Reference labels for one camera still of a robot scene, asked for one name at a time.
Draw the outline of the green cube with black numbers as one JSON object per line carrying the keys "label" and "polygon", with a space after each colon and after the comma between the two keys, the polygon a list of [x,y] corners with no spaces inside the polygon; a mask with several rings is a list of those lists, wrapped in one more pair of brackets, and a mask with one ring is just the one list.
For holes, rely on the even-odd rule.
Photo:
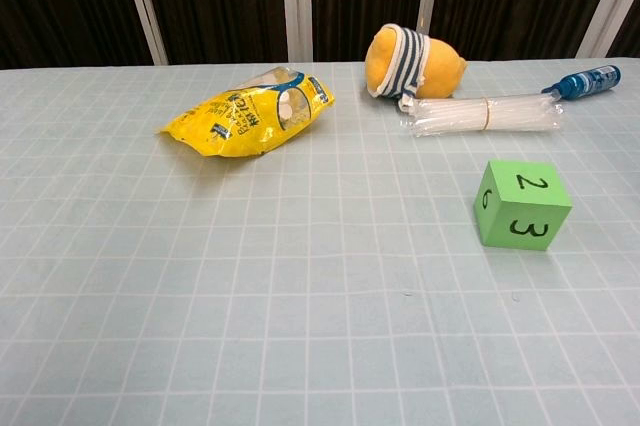
{"label": "green cube with black numbers", "polygon": [[572,209],[554,165],[490,160],[474,201],[481,243],[545,251]]}

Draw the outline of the yellow snack bag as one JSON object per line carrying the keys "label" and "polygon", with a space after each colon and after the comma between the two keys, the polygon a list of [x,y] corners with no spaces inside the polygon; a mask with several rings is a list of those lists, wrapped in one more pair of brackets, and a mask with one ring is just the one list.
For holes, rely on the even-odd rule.
{"label": "yellow snack bag", "polygon": [[316,77],[278,66],[187,110],[161,131],[203,156],[257,156],[301,133],[334,101]]}

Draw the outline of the light blue grid tablecloth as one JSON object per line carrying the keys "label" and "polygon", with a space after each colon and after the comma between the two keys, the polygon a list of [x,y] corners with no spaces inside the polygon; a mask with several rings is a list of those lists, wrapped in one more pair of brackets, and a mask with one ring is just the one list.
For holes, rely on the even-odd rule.
{"label": "light blue grid tablecloth", "polygon": [[[262,64],[0,71],[0,426],[640,426],[640,59],[548,134],[417,138],[359,63],[257,158],[161,129]],[[545,251],[490,160],[555,166]]]}

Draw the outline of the bundle of clear wrapped straws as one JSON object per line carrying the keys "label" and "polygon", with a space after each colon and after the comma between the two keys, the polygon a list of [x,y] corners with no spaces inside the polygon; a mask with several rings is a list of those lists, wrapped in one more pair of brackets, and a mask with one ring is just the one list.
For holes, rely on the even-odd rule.
{"label": "bundle of clear wrapped straws", "polygon": [[417,137],[448,133],[540,132],[560,127],[563,109],[550,93],[479,98],[403,98],[409,132]]}

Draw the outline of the yellow plush toy striped shirt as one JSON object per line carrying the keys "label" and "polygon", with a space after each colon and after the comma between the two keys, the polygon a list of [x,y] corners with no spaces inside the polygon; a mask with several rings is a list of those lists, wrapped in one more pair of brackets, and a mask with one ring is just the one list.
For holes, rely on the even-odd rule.
{"label": "yellow plush toy striped shirt", "polygon": [[372,97],[394,99],[406,111],[413,100],[450,97],[466,67],[446,42],[388,23],[369,45],[365,79]]}

